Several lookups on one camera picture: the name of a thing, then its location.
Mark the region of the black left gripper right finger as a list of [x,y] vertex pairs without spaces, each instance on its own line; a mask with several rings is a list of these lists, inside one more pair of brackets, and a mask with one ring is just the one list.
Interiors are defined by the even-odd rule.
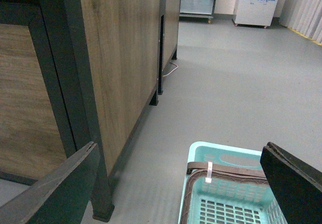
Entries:
[[260,163],[288,223],[321,223],[321,172],[278,145],[263,147]]

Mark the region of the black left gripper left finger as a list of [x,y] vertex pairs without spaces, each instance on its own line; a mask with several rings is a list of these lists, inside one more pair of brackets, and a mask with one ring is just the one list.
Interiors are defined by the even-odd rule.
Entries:
[[87,143],[56,170],[1,206],[1,223],[81,223],[100,162]]

